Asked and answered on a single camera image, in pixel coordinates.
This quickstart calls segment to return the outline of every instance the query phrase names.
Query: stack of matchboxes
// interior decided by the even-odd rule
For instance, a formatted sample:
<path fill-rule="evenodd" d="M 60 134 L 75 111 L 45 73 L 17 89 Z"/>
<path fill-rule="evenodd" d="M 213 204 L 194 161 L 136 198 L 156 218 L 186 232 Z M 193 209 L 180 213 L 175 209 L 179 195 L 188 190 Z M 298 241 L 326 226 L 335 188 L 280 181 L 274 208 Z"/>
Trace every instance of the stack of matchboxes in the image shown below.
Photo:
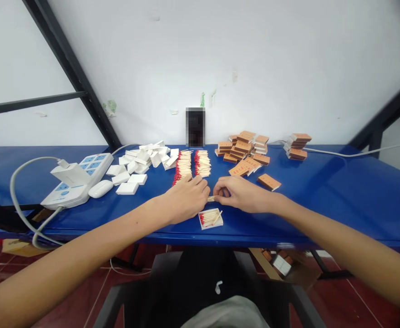
<path fill-rule="evenodd" d="M 215 154 L 222 156 L 225 162 L 237 164 L 229 171 L 231 175 L 250 175 L 262 165 L 269 164 L 270 158 L 265 156 L 268 140 L 268 137 L 256 137 L 256 133 L 242 131 L 238 135 L 231 135 L 228 141 L 218 143 Z"/>
<path fill-rule="evenodd" d="M 283 149 L 286 151 L 286 156 L 289 159 L 304 161 L 308 157 L 308 153 L 303 150 L 306 144 L 311 141 L 312 138 L 305 133 L 293 133 L 286 141 Z"/>

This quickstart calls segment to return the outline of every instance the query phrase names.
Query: red tile floor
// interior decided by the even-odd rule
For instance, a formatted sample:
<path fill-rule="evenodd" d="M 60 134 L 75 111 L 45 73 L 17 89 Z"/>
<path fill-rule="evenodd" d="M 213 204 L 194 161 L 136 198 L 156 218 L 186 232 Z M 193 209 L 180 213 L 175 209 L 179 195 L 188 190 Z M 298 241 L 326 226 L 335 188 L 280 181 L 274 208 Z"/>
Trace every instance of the red tile floor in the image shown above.
<path fill-rule="evenodd" d="M 170 250 L 181 250 L 173 246 Z M 118 256 L 128 260 L 132 247 L 127 248 Z M 140 245 L 135 264 L 151 268 L 154 256 L 164 253 L 165 245 Z M 0 282 L 14 273 L 22 270 L 41 256 L 24 258 L 0 253 Z M 339 266 L 333 259 L 324 259 L 330 270 Z M 312 258 L 308 263 L 316 265 Z M 257 266 L 258 272 L 265 273 Z M 37 322 L 34 327 L 92 327 L 98 313 L 112 286 L 123 282 L 147 277 L 121 270 L 131 276 L 114 272 L 105 263 L 63 303 Z M 400 309 L 372 292 L 358 279 L 318 281 L 308 292 L 309 298 L 320 313 L 327 327 L 400 327 Z M 123 317 L 118 316 L 116 327 L 123 327 Z M 292 327 L 301 327 L 297 318 L 293 318 Z"/>

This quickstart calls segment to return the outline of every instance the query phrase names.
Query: chair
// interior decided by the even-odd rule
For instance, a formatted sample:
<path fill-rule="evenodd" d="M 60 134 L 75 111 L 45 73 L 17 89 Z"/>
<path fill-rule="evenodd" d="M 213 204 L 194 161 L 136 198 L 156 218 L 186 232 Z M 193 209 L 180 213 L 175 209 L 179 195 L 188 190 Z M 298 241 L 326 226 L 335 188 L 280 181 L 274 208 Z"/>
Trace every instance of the chair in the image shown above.
<path fill-rule="evenodd" d="M 304 328 L 326 327 L 306 292 L 299 285 L 280 281 L 267 281 L 258 277 L 253 261 L 248 253 L 234 252 L 243 271 L 249 277 L 250 287 L 259 299 L 263 298 L 264 308 L 259 307 L 265 320 L 273 328 L 290 327 L 292 304 Z M 145 327 L 154 302 L 161 296 L 170 282 L 182 252 L 157 255 L 148 279 L 127 282 L 113 286 L 94 324 L 94 328 L 112 328 L 122 305 L 126 327 Z"/>

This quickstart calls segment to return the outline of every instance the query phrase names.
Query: blue table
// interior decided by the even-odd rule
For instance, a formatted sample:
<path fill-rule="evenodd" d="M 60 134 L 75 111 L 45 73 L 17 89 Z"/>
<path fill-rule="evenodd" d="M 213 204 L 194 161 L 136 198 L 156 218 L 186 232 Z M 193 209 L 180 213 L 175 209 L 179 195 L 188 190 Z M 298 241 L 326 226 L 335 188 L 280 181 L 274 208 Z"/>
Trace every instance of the blue table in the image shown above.
<path fill-rule="evenodd" d="M 169 146 L 185 149 L 185 146 Z M 349 146 L 311 145 L 312 148 L 355 154 Z M 216 157 L 215 145 L 208 145 L 212 175 L 211 188 L 218 178 L 228 175 L 234 165 Z M 21 163 L 39 156 L 57 156 L 69 162 L 103 152 L 104 146 L 74 147 L 0 147 L 0 204 L 10 205 L 9 178 Z M 289 160 L 280 146 L 270 146 L 271 163 L 248 177 L 256 182 L 267 173 L 282 183 L 281 192 L 316 212 L 340 221 L 382 243 L 400 249 L 400 171 L 371 156 L 340 158 L 309 153 L 304 162 Z M 21 203 L 39 203 L 58 181 L 49 174 L 54 161 L 40 161 L 18 176 L 17 191 Z M 119 196 L 113 188 L 100 199 L 61 212 L 44 233 L 70 240 L 105 224 L 164 193 L 171 187 L 175 170 L 160 165 L 147 172 L 148 180 L 134 196 Z M 224 226 L 201 231 L 198 217 L 168 226 L 145 237 L 142 242 L 181 245 L 220 245 L 252 247 L 297 247 L 308 249 L 313 242 L 290 224 L 274 215 L 246 214 L 238 209 L 209 203 L 206 209 L 223 210 Z M 0 230 L 0 238 L 14 234 Z"/>

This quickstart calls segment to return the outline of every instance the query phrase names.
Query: power cord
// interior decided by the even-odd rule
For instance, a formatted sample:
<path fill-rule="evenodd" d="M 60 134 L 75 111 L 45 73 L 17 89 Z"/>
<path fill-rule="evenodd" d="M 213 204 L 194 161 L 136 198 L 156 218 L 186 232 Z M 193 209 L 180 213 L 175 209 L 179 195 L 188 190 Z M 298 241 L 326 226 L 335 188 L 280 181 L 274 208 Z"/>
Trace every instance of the power cord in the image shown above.
<path fill-rule="evenodd" d="M 120 272 L 120 271 L 118 271 L 117 269 L 114 268 L 114 266 L 112 264 L 112 259 L 110 259 L 109 262 L 110 262 L 110 266 L 111 266 L 112 270 L 115 271 L 116 273 L 122 274 L 123 276 L 143 276 L 143 275 L 146 275 L 146 274 L 151 272 L 151 269 L 144 269 L 144 270 L 149 270 L 149 271 L 148 272 L 143 272 L 143 273 L 137 273 L 137 274 L 123 273 L 123 272 Z"/>
<path fill-rule="evenodd" d="M 364 155 L 368 155 L 368 154 L 372 154 L 372 153 L 377 153 L 377 152 L 379 152 L 381 150 L 387 150 L 387 149 L 396 148 L 396 147 L 400 147 L 400 145 L 383 147 L 383 148 L 380 148 L 380 149 L 370 150 L 370 151 L 365 152 L 365 153 L 359 153 L 359 154 L 353 154 L 353 155 L 345 155 L 345 154 L 333 153 L 333 152 L 328 152 L 328 151 L 325 151 L 325 150 L 318 150 L 318 149 L 311 149 L 311 148 L 303 148 L 303 149 L 304 150 L 308 150 L 308 151 L 317 152 L 317 153 L 330 154 L 330 155 L 336 155 L 336 156 L 341 156 L 341 157 L 359 157 L 359 156 L 364 156 Z"/>
<path fill-rule="evenodd" d="M 52 220 L 54 217 L 63 209 L 63 206 L 59 206 L 57 210 L 54 211 L 53 214 L 51 214 L 42 224 L 41 226 L 37 229 L 37 233 L 33 235 L 33 239 L 31 240 L 31 243 L 33 244 L 34 247 L 42 249 L 42 250 L 47 250 L 51 251 L 56 249 L 57 247 L 44 247 L 41 244 L 38 243 L 37 239 L 39 236 L 42 236 L 41 231 L 45 228 L 45 226 Z"/>
<path fill-rule="evenodd" d="M 47 239 L 48 241 L 51 241 L 55 244 L 58 245 L 63 245 L 63 243 L 56 241 L 54 239 L 51 239 L 48 236 L 45 236 L 42 232 L 38 231 L 35 227 L 33 227 L 31 225 L 31 223 L 27 220 L 27 218 L 25 217 L 24 213 L 21 210 L 21 207 L 19 205 L 18 202 L 18 198 L 16 197 L 16 192 L 15 192 L 15 182 L 16 182 L 16 176 L 18 175 L 18 173 L 24 168 L 26 167 L 28 164 L 31 164 L 37 160 L 40 159 L 55 159 L 57 162 L 62 161 L 61 159 L 57 158 L 57 157 L 51 157 L 51 156 L 44 156 L 44 157 L 38 157 L 35 159 L 31 159 L 28 162 L 25 162 L 24 164 L 22 164 L 20 167 L 18 167 L 12 174 L 12 177 L 10 178 L 10 196 L 12 197 L 12 202 L 13 205 L 15 206 L 16 209 L 16 213 L 18 214 L 18 216 L 21 218 L 21 220 L 25 223 L 25 225 L 32 231 L 34 232 L 36 235 L 39 235 L 45 239 Z M 63 207 L 58 208 L 47 220 L 52 220 L 61 210 L 63 209 Z"/>
<path fill-rule="evenodd" d="M 129 143 L 129 144 L 126 144 L 126 145 L 124 145 L 124 146 L 121 146 L 120 148 L 118 148 L 117 150 L 115 150 L 113 153 L 112 153 L 112 156 L 113 155 L 115 155 L 118 151 L 120 151 L 121 149 L 124 149 L 125 147 L 128 147 L 128 146 L 133 146 L 133 145 L 138 145 L 138 143 Z"/>

